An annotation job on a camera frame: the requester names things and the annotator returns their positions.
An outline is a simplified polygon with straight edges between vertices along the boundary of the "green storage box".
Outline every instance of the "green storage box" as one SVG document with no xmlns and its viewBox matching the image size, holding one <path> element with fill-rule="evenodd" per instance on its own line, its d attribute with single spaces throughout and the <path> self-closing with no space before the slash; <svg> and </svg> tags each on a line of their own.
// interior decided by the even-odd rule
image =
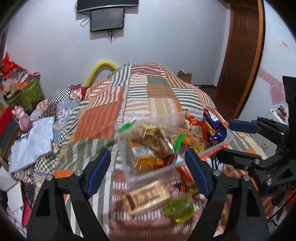
<svg viewBox="0 0 296 241">
<path fill-rule="evenodd" d="M 38 103 L 44 100 L 44 95 L 39 84 L 40 77 L 35 77 L 23 89 L 7 99 L 11 108 L 20 105 L 25 112 L 31 114 Z"/>
</svg>

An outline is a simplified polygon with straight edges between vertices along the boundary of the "pink stuffed animal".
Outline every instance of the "pink stuffed animal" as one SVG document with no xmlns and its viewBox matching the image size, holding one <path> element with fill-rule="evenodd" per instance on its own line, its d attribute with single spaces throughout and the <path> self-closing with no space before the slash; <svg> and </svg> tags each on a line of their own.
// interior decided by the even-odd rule
<svg viewBox="0 0 296 241">
<path fill-rule="evenodd" d="M 11 112 L 18 120 L 20 130 L 24 133 L 27 133 L 32 126 L 32 121 L 30 121 L 28 114 L 25 113 L 24 108 L 21 106 L 16 106 Z"/>
</svg>

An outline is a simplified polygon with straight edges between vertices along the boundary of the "patchwork bedspread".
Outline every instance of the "patchwork bedspread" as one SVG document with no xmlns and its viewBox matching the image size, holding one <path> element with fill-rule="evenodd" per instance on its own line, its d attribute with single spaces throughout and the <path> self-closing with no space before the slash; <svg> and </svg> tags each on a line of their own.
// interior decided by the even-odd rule
<svg viewBox="0 0 296 241">
<path fill-rule="evenodd" d="M 105 80 L 94 83 L 87 90 L 84 100 L 81 100 L 77 87 L 57 90 L 54 96 L 40 103 L 31 116 L 33 119 L 50 115 L 56 117 L 54 152 L 21 173 L 26 176 L 24 180 L 31 180 L 27 192 L 29 193 L 30 187 L 35 188 L 32 203 L 46 175 L 55 170 L 54 175 L 62 177 L 75 170 L 84 169 L 90 161 L 95 160 L 102 148 L 108 148 L 111 151 L 110 167 L 99 191 L 89 202 L 110 240 L 135 240 L 138 237 L 141 237 L 141 240 L 154 241 L 163 237 L 186 240 L 207 199 L 201 194 L 194 196 L 194 217 L 184 223 L 172 222 L 164 216 L 161 209 L 130 217 L 121 200 L 121 195 L 128 191 L 128 185 L 125 183 L 123 163 L 114 140 L 114 123 L 130 122 L 184 109 L 199 110 L 202 117 L 203 108 L 209 109 L 228 126 L 206 93 L 183 82 L 166 67 L 153 63 L 123 65 Z M 266 158 L 248 134 L 232 133 L 234 139 L 228 148 Z M 224 173 L 240 177 L 246 172 L 225 165 Z M 174 185 L 170 190 L 173 196 L 178 195 L 178 189 Z M 262 201 L 269 214 L 273 209 L 270 199 Z M 231 196 L 228 196 L 217 227 L 217 235 L 225 228 L 230 203 Z M 82 236 L 69 196 L 66 199 L 66 209 L 74 233 Z"/>
</svg>

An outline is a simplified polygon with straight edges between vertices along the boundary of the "white plastic bag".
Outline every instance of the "white plastic bag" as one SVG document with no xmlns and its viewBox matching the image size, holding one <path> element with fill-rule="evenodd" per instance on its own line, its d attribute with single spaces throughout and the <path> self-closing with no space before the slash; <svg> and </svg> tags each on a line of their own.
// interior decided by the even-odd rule
<svg viewBox="0 0 296 241">
<path fill-rule="evenodd" d="M 52 151 L 54 117 L 33 122 L 28 139 L 15 142 L 11 147 L 9 174 L 36 163 Z"/>
</svg>

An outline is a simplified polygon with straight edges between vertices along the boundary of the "metal screw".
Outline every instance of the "metal screw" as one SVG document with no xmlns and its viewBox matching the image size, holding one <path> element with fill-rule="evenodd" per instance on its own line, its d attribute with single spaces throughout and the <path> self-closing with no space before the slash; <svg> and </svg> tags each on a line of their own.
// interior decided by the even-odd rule
<svg viewBox="0 0 296 241">
<path fill-rule="evenodd" d="M 50 181 L 50 180 L 52 180 L 53 178 L 54 178 L 53 175 L 48 175 L 48 176 L 46 177 L 46 180 Z"/>
<path fill-rule="evenodd" d="M 213 174 L 218 177 L 221 175 L 221 172 L 219 170 L 214 170 Z"/>
<path fill-rule="evenodd" d="M 272 184 L 272 179 L 271 179 L 271 178 L 268 178 L 268 179 L 265 181 L 265 184 L 266 184 L 267 186 L 271 186 L 271 184 Z"/>
<path fill-rule="evenodd" d="M 75 172 L 75 175 L 76 175 L 76 176 L 81 176 L 81 175 L 82 175 L 82 173 L 83 173 L 83 171 L 82 171 L 82 170 L 77 170 L 77 171 Z"/>
<path fill-rule="evenodd" d="M 260 163 L 260 160 L 259 159 L 255 159 L 254 160 L 254 164 L 258 165 Z"/>
<path fill-rule="evenodd" d="M 250 181 L 250 176 L 249 176 L 249 175 L 243 175 L 242 178 L 243 178 L 245 181 Z"/>
</svg>

